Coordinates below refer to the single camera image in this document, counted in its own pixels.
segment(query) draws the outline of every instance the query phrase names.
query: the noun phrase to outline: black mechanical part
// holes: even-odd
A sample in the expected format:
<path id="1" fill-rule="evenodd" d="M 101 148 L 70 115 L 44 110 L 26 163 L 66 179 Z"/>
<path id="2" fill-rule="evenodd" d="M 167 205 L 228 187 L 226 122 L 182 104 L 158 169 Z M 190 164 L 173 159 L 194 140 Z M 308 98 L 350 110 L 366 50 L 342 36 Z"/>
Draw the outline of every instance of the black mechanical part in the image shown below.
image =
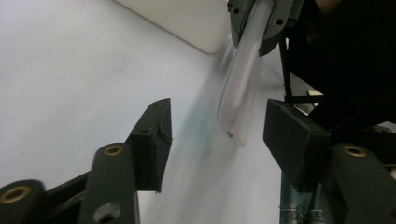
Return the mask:
<path id="1" fill-rule="evenodd" d="M 133 149 L 138 190 L 161 192 L 161 183 L 172 145 L 171 101 L 152 103 L 125 142 Z"/>
<path id="2" fill-rule="evenodd" d="M 132 158 L 127 144 L 110 144 L 96 152 L 78 224 L 140 222 Z"/>
<path id="3" fill-rule="evenodd" d="M 227 4 L 230 12 L 231 34 L 233 45 L 238 46 L 248 22 L 248 16 L 255 0 L 229 0 Z"/>
<path id="4" fill-rule="evenodd" d="M 271 17 L 266 24 L 266 29 L 262 37 L 262 44 L 259 56 L 264 56 L 271 52 L 279 43 L 283 30 L 286 26 L 292 27 L 298 20 L 299 12 L 304 0 L 275 0 Z"/>
<path id="5" fill-rule="evenodd" d="M 109 180 L 111 178 L 117 178 L 120 180 L 122 178 L 139 176 L 139 178 L 134 179 L 135 188 L 125 188 L 128 193 L 135 195 L 137 190 L 148 189 L 161 191 L 165 165 L 169 155 L 170 146 L 172 144 L 170 103 L 170 99 L 164 99 L 152 103 L 134 127 L 131 135 L 128 137 L 127 143 L 115 145 L 123 145 L 123 147 L 128 147 L 132 150 L 132 152 L 130 151 L 127 153 L 129 156 L 123 157 L 124 163 L 121 166 L 128 166 L 126 164 L 128 161 L 127 163 L 129 163 L 129 166 L 133 167 L 133 169 L 129 169 L 128 171 L 127 169 L 120 167 L 118 171 L 122 173 L 122 176 L 113 176 L 116 173 L 111 173 L 103 168 L 106 166 L 108 161 L 100 159 L 95 163 L 95 167 L 99 166 L 99 170 L 103 170 L 103 172 L 99 171 L 101 175 L 99 175 L 97 171 L 94 171 L 97 168 L 93 168 L 93 173 L 88 172 L 80 175 L 47 192 L 44 190 L 42 184 L 36 180 L 23 180 L 7 185 L 0 189 L 0 197 L 3 197 L 2 202 L 5 202 L 0 202 L 0 223 L 77 223 L 78 216 L 82 213 L 86 213 L 81 212 L 80 209 L 82 202 L 87 197 L 86 194 L 88 194 L 88 191 L 86 190 L 87 181 L 96 183 L 103 181 L 103 179 Z M 106 153 L 114 154 L 116 151 L 116 148 L 108 148 Z M 119 164 L 112 163 L 110 165 L 110 167 L 113 168 L 116 166 L 119 166 Z M 104 186 L 104 188 L 108 187 L 106 190 L 110 192 L 110 194 L 108 192 L 106 194 L 96 194 L 97 198 L 93 200 L 100 200 L 102 197 L 108 198 L 112 193 L 120 193 L 116 189 L 112 189 L 114 186 L 111 185 L 112 183 L 106 182 L 106 185 Z M 19 189 L 20 186 L 29 187 L 29 189 L 26 190 L 24 187 L 23 189 Z M 21 197 L 18 200 L 14 200 L 14 203 L 8 203 L 12 201 L 14 197 L 18 198 L 20 195 L 24 195 L 23 198 Z M 138 217 L 137 201 L 134 202 L 134 211 L 134 217 Z M 91 221 L 94 221 L 93 223 L 106 223 L 112 218 L 114 219 L 113 221 L 120 220 L 120 212 L 120 203 L 105 203 L 96 215 L 96 219 L 92 219 Z"/>
<path id="6" fill-rule="evenodd" d="M 293 105 L 270 99 L 263 139 L 291 185 L 313 192 L 331 135 Z"/>
<path id="7" fill-rule="evenodd" d="M 332 148 L 329 162 L 343 196 L 337 202 L 344 201 L 347 207 L 343 222 L 334 224 L 396 223 L 396 181 L 374 153 L 364 147 L 338 144 Z M 338 214 L 340 207 L 336 205 L 329 206 L 334 210 L 325 214 Z"/>
<path id="8" fill-rule="evenodd" d="M 369 129 L 361 132 L 343 132 L 332 135 L 332 145 L 345 142 L 370 148 L 382 164 L 396 164 L 396 135 L 394 133 Z"/>
<path id="9" fill-rule="evenodd" d="M 248 16 L 255 0 L 229 0 L 227 7 L 230 12 L 231 32 L 233 44 L 237 47 L 245 27 Z M 262 37 L 259 56 L 273 50 L 286 27 L 293 27 L 299 16 L 304 0 L 274 0 L 274 7 Z"/>
<path id="10" fill-rule="evenodd" d="M 44 186 L 37 180 L 21 180 L 0 189 L 0 223 L 42 223 L 47 208 Z"/>
<path id="11" fill-rule="evenodd" d="M 89 173 L 79 175 L 47 191 L 49 196 L 47 224 L 77 223 L 81 202 L 85 196 L 88 175 Z"/>

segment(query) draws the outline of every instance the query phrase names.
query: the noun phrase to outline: metal screw hole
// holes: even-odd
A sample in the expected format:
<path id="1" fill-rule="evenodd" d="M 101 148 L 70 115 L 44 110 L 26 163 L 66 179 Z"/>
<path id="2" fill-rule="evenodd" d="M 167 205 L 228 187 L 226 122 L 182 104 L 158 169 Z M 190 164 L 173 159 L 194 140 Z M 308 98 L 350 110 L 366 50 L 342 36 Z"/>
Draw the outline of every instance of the metal screw hole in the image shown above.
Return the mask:
<path id="1" fill-rule="evenodd" d="M 357 148 L 357 147 L 346 147 L 344 149 L 345 153 L 354 156 L 354 157 L 366 157 L 367 154 L 366 152 L 361 149 L 361 148 Z"/>
<path id="2" fill-rule="evenodd" d="M 0 203 L 15 203 L 28 195 L 30 191 L 31 188 L 27 186 L 17 186 L 9 189 L 1 196 Z"/>
<path id="3" fill-rule="evenodd" d="M 122 152 L 122 147 L 119 146 L 114 146 L 114 147 L 108 147 L 105 149 L 105 154 L 107 156 L 116 156 Z"/>

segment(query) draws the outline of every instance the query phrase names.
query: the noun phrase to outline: white table surface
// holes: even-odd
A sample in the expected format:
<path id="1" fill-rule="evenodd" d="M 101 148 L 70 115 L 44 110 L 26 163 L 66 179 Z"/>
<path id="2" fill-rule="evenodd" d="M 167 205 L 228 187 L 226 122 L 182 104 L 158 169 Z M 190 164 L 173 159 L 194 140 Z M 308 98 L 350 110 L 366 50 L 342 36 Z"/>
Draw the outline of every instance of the white table surface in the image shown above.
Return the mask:
<path id="1" fill-rule="evenodd" d="M 284 94 L 278 52 L 240 148 L 216 123 L 233 54 L 230 38 L 206 54 L 111 0 L 1 0 L 0 186 L 89 171 L 169 97 L 174 142 L 163 192 L 139 192 L 142 224 L 278 223 L 280 170 L 262 141 L 266 100 Z"/>

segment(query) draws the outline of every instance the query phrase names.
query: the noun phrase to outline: transparent plastic tube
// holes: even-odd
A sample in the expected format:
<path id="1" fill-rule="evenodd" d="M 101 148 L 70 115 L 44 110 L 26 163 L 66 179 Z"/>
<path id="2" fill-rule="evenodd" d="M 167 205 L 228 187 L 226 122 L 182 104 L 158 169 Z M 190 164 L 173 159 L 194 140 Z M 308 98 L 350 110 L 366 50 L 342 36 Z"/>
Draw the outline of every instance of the transparent plastic tube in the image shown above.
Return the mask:
<path id="1" fill-rule="evenodd" d="M 272 0 L 256 0 L 233 57 L 219 102 L 219 126 L 238 146 L 245 144 L 248 135 L 252 107 L 258 90 L 258 52 L 272 7 Z"/>

